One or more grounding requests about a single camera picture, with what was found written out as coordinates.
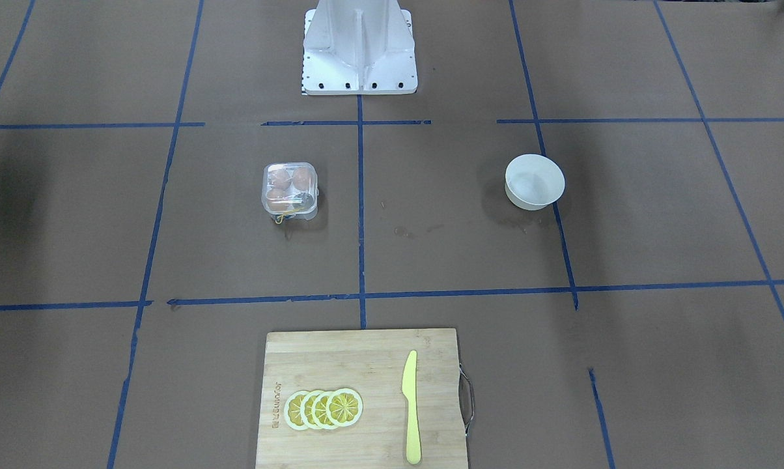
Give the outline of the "brown egg from bowl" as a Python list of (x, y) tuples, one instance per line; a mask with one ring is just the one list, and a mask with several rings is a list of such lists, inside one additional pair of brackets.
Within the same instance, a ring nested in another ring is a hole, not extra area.
[(272, 212), (287, 212), (294, 207), (290, 192), (273, 188), (265, 193), (265, 205)]

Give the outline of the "clear plastic egg box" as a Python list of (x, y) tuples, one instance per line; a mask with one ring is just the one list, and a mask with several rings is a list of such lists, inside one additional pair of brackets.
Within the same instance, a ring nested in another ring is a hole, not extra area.
[[(268, 173), (270, 171), (276, 169), (286, 169), (291, 174), (297, 168), (309, 168), (313, 175), (313, 181), (311, 183), (311, 189), (308, 191), (299, 191), (294, 187), (293, 184), (286, 190), (290, 192), (294, 207), (292, 210), (287, 212), (272, 212), (269, 208), (265, 205), (265, 193), (268, 190), (273, 189), (269, 187), (268, 183)], [(320, 189), (318, 189), (318, 175), (314, 166), (308, 162), (284, 162), (284, 163), (271, 163), (267, 164), (263, 170), (263, 180), (262, 180), (262, 190), (261, 190), (261, 204), (263, 208), (273, 222), (276, 225), (282, 225), (282, 223), (290, 220), (305, 220), (309, 221), (314, 219), (318, 213), (318, 199), (320, 198)]]

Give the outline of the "front yellow lemon slice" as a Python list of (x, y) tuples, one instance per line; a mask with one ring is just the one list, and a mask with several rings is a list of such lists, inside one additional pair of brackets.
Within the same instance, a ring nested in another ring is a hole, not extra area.
[(358, 391), (344, 387), (329, 394), (327, 419), (337, 428), (355, 424), (363, 413), (363, 400)]

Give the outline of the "brown egg in box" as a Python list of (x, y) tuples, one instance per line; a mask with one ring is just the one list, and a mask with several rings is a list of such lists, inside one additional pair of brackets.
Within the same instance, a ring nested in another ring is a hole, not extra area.
[(268, 173), (269, 187), (287, 190), (292, 184), (292, 175), (286, 169), (276, 169)]
[(308, 191), (311, 189), (313, 175), (309, 168), (297, 168), (292, 173), (292, 184), (299, 191)]

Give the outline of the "yellow plastic knife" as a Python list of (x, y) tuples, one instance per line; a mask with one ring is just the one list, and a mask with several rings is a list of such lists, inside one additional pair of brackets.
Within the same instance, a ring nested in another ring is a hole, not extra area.
[(410, 465), (419, 465), (422, 459), (421, 430), (417, 408), (417, 351), (411, 350), (402, 372), (401, 390), (407, 402), (405, 424), (405, 460)]

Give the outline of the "bamboo cutting board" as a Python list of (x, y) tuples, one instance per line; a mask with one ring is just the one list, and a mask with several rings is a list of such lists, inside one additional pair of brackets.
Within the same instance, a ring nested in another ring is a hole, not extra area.
[[(419, 465), (405, 460), (405, 360), (417, 351)], [(271, 332), (264, 355), (258, 468), (466, 468), (462, 370), (453, 328)], [(359, 421), (335, 430), (296, 431), (285, 423), (296, 391), (359, 392)]]

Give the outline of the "yellow lemon slice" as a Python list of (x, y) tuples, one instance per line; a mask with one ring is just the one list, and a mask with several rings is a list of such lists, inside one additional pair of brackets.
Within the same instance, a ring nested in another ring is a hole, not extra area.
[(322, 391), (318, 393), (311, 403), (311, 417), (320, 429), (335, 430), (339, 426), (328, 416), (328, 402), (332, 397), (332, 391)]
[(363, 413), (363, 400), (358, 391), (344, 387), (329, 394), (327, 419), (337, 428), (355, 424)]
[(315, 418), (315, 401), (323, 392), (321, 390), (308, 391), (300, 401), (300, 418), (308, 429), (322, 429)]
[(305, 407), (303, 407), (303, 399), (308, 394), (308, 391), (296, 391), (286, 398), (284, 406), (285, 423), (290, 429), (296, 431), (308, 430), (308, 425), (303, 421), (305, 415)]

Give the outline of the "cream white bowl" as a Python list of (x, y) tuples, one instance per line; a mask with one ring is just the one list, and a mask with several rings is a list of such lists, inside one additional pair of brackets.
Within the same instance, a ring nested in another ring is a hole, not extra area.
[(505, 170), (505, 193), (522, 210), (536, 211), (559, 200), (567, 182), (558, 164), (540, 154), (521, 154)]

